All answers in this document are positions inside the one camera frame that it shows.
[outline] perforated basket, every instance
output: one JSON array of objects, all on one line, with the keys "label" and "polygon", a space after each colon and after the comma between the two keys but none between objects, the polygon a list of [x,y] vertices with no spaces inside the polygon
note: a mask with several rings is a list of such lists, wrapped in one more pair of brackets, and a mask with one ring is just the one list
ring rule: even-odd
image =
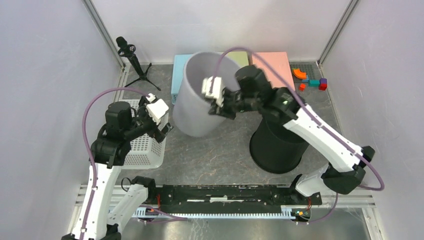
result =
[{"label": "perforated basket", "polygon": [[[122,99],[136,110],[139,108],[139,99]],[[168,122],[168,113],[162,117],[159,129],[162,129]],[[165,154],[165,140],[158,143],[147,134],[131,141],[131,151],[126,155],[122,169],[145,170],[155,169],[162,165]]]}]

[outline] gray table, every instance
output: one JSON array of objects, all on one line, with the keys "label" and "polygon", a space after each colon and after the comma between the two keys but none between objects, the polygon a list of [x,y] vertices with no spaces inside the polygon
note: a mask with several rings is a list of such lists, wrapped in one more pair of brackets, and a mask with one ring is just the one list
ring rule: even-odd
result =
[{"label": "gray table", "polygon": [[[292,67],[305,69],[312,79],[320,79],[320,72],[314,62],[293,62]],[[173,124],[171,103],[171,81],[173,65],[154,65],[148,73],[149,79],[162,91],[157,91],[147,82],[137,82],[132,87],[145,93],[154,93],[170,106],[169,121]],[[127,82],[137,78],[130,70]],[[339,129],[333,106],[327,91],[307,87],[300,95],[313,107],[330,126]],[[136,93],[126,92],[124,99],[139,99]],[[169,133],[166,140],[163,164],[156,169],[123,170],[118,183],[124,177],[135,176],[154,178],[162,184],[288,184],[300,173],[308,173],[322,167],[326,159],[314,148],[309,147],[299,166],[285,174],[272,174],[260,169],[249,153],[249,141],[261,122],[255,112],[238,114],[235,120],[225,120],[208,136],[193,138],[177,128]]]}]

